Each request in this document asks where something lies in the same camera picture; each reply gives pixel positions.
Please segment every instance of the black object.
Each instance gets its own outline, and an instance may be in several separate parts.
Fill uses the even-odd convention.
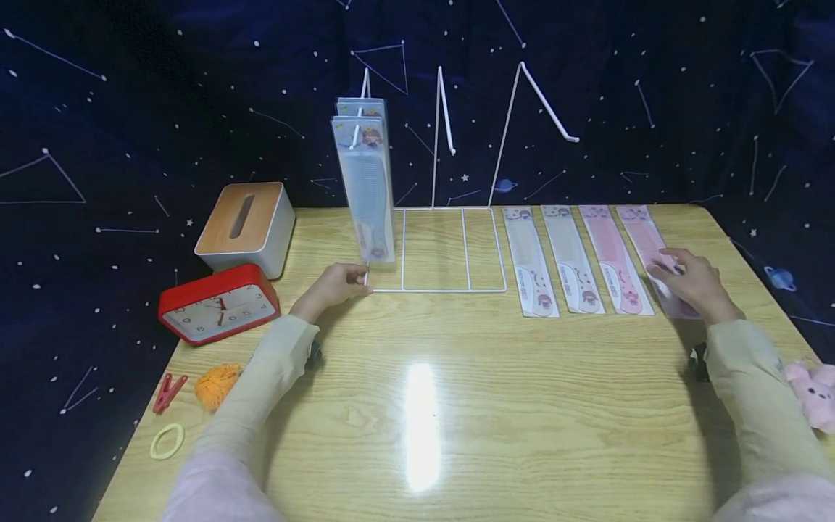
[[[313,343],[311,344],[311,354],[307,358],[307,362],[305,362],[305,369],[309,370],[316,366],[316,363],[321,360],[321,345],[316,339],[313,339]]]
[[[707,352],[707,344],[702,343],[696,345],[690,352],[690,361],[687,362],[687,367],[693,378],[699,383],[709,383],[711,376],[707,374],[707,363],[705,362],[705,352]]]

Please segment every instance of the orange yarn ball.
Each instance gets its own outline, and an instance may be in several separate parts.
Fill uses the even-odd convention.
[[[197,379],[195,395],[209,411],[220,408],[223,399],[238,382],[243,367],[240,364],[219,364]]]

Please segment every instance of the stuffed animal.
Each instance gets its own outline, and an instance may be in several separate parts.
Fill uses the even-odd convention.
[[[809,425],[835,433],[835,366],[822,364],[809,372],[802,362],[794,362],[786,366],[785,372]]]

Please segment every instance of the hand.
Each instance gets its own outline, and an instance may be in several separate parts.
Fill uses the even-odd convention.
[[[658,252],[673,256],[684,267],[683,273],[674,274],[657,265],[649,266],[647,271],[695,308],[708,325],[745,318],[722,286],[719,269],[710,261],[694,256],[685,248],[662,248]]]
[[[322,272],[307,291],[293,305],[290,314],[310,324],[316,322],[327,308],[342,304],[373,290],[362,283],[368,268],[350,263],[334,263]]]

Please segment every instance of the red clothespin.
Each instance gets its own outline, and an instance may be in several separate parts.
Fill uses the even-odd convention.
[[[179,392],[180,389],[182,389],[183,385],[188,380],[188,375],[181,375],[172,387],[171,374],[166,373],[165,377],[162,379],[162,384],[159,385],[159,391],[157,392],[157,400],[154,402],[154,407],[151,408],[151,411],[153,411],[154,413],[162,413],[163,411],[165,411],[165,409],[174,400],[174,397],[176,397],[177,392]]]

